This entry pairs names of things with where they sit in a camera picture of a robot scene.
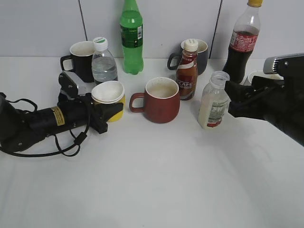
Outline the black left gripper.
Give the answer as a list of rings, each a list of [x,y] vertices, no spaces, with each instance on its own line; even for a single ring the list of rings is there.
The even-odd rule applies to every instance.
[[[61,129],[70,130],[84,126],[88,121],[88,110],[86,104],[90,105],[89,126],[99,134],[108,130],[107,122],[123,110],[123,103],[100,104],[91,98],[91,94],[78,96],[77,99],[69,100],[64,94],[59,94],[57,106],[60,108],[65,124]]]

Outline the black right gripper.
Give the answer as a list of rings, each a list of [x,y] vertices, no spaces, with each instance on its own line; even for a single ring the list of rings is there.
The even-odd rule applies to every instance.
[[[266,120],[272,124],[304,122],[304,76],[252,77],[251,86],[226,81],[228,112],[235,118]]]

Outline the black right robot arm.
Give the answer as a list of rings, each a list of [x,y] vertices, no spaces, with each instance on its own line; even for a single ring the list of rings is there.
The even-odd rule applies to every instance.
[[[304,92],[292,90],[284,80],[254,76],[252,84],[225,82],[230,98],[228,113],[267,121],[290,138],[304,144]]]

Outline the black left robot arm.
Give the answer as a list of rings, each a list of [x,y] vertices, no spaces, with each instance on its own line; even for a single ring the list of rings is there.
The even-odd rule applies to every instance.
[[[0,94],[0,150],[17,157],[30,157],[30,154],[23,154],[23,151],[49,136],[85,126],[84,131],[73,137],[71,146],[62,149],[56,140],[56,152],[33,154],[32,157],[67,155],[67,151],[80,148],[87,138],[89,128],[99,134],[107,132],[107,122],[124,107],[121,102],[94,104],[90,93],[75,98],[59,94],[56,106],[41,110],[33,101],[26,98],[23,101],[31,104],[34,110],[16,109],[4,93]]]

